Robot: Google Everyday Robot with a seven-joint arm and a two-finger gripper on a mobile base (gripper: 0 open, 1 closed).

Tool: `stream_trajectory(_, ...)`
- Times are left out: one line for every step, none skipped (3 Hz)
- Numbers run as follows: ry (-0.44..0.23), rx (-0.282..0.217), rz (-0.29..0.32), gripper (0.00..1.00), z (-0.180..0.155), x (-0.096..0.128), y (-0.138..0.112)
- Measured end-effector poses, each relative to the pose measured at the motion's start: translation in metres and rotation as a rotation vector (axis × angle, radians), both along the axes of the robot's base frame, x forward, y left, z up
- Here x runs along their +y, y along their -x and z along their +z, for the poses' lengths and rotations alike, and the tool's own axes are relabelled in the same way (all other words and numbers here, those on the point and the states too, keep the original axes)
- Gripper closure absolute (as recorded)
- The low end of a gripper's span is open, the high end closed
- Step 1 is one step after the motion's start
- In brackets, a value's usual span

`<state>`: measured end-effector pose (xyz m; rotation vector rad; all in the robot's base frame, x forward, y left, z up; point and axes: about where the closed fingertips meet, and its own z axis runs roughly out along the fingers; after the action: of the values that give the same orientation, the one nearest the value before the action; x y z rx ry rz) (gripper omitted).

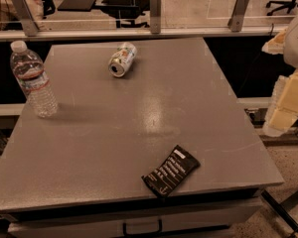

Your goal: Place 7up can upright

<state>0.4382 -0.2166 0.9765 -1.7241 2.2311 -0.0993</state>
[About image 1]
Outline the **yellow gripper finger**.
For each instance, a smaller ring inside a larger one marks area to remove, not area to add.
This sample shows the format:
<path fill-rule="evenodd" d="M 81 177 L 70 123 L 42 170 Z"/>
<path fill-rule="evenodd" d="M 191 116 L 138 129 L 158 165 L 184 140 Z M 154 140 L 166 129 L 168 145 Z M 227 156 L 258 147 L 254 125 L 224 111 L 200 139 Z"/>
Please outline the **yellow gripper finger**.
<path fill-rule="evenodd" d="M 270 55 L 282 55 L 284 51 L 286 30 L 279 32 L 274 38 L 266 42 L 261 50 Z"/>
<path fill-rule="evenodd" d="M 286 133 L 298 119 L 298 69 L 290 76 L 279 76 L 265 115 L 263 132 L 269 137 Z"/>

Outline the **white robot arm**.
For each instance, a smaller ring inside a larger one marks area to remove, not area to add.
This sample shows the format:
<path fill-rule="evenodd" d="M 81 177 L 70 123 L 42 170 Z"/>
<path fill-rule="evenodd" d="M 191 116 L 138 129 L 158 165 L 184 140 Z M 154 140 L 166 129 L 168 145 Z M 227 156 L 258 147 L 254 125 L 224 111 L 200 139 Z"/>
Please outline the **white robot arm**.
<path fill-rule="evenodd" d="M 279 137 L 298 120 L 298 14 L 285 30 L 266 42 L 262 50 L 271 55 L 283 55 L 284 62 L 295 68 L 289 76 L 278 77 L 265 115 L 264 134 Z"/>

